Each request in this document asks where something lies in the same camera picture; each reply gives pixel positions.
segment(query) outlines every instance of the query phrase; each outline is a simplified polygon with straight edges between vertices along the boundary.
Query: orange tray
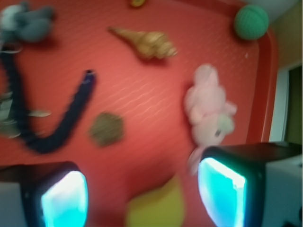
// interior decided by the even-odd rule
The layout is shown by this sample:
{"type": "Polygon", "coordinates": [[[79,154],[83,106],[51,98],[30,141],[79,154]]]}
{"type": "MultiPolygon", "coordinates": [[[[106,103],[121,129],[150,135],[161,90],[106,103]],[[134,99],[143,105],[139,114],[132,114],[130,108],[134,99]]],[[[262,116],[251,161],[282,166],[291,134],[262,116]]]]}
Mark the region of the orange tray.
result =
{"type": "MultiPolygon", "coordinates": [[[[2,0],[0,9],[17,0],[2,0]]],[[[195,69],[214,65],[228,100],[238,106],[236,129],[223,144],[268,141],[274,105],[277,49],[269,30],[258,41],[239,39],[233,18],[242,3],[235,0],[147,0],[139,9],[127,0],[32,0],[56,9],[49,38],[24,44],[17,63],[24,77],[28,105],[47,109],[49,117],[33,119],[36,131],[56,128],[86,69],[98,84],[67,144],[39,155],[18,139],[0,138],[0,165],[70,160],[86,175],[89,187],[87,226],[122,226],[127,202],[134,196],[180,176],[186,200],[184,226],[213,226],[200,200],[196,178],[187,174],[195,148],[183,99],[195,69]],[[164,31],[178,49],[166,61],[143,62],[108,26],[164,31]],[[89,138],[95,117],[121,115],[125,138],[99,148],[89,138]]],[[[1,69],[0,90],[6,86],[1,69]]]]}

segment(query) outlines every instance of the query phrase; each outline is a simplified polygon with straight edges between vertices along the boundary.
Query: pink stuffed animal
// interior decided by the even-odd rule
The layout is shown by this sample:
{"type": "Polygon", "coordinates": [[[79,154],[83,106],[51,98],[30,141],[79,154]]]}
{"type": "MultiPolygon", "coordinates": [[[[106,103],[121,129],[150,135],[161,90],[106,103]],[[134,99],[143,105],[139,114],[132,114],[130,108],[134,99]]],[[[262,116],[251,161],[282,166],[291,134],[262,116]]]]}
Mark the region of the pink stuffed animal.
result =
{"type": "Polygon", "coordinates": [[[188,160],[189,170],[194,175],[204,149],[220,144],[225,135],[233,132],[232,116],[237,111],[235,104],[226,101],[217,70],[211,65],[202,65],[195,71],[194,85],[185,97],[185,111],[198,145],[188,160]]]}

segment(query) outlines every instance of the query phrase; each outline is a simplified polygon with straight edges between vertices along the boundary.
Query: green ball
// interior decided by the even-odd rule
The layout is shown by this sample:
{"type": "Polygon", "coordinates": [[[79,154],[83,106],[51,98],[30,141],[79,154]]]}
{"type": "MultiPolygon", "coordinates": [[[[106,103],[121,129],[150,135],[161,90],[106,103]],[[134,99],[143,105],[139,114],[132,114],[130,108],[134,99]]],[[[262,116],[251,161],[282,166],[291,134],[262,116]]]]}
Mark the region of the green ball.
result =
{"type": "Polygon", "coordinates": [[[259,6],[247,5],[239,10],[234,20],[234,29],[245,40],[256,40],[268,29],[267,13],[259,6]]]}

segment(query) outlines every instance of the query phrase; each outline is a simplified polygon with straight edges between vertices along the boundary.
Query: cyan light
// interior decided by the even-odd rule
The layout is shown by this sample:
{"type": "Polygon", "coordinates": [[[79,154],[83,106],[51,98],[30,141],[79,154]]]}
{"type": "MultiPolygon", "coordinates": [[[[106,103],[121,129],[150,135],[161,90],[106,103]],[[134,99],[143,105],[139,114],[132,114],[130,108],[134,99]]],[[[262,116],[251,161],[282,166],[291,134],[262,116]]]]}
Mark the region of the cyan light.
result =
{"type": "Polygon", "coordinates": [[[244,226],[246,179],[242,175],[208,157],[199,164],[198,186],[207,213],[217,226],[244,226]]]}
{"type": "Polygon", "coordinates": [[[46,227],[83,227],[88,212],[85,176],[69,172],[42,195],[41,204],[46,227]]]}

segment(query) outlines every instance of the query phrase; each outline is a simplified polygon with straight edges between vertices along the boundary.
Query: gray plush toy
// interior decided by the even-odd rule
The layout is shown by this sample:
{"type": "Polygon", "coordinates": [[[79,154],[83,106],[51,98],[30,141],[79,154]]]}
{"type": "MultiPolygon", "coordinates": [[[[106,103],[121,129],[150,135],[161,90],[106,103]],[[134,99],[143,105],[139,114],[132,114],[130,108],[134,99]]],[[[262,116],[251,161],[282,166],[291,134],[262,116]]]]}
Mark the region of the gray plush toy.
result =
{"type": "Polygon", "coordinates": [[[26,1],[6,7],[1,12],[1,40],[3,43],[26,41],[35,43],[43,40],[52,29],[54,9],[45,6],[30,11],[26,1]]]}

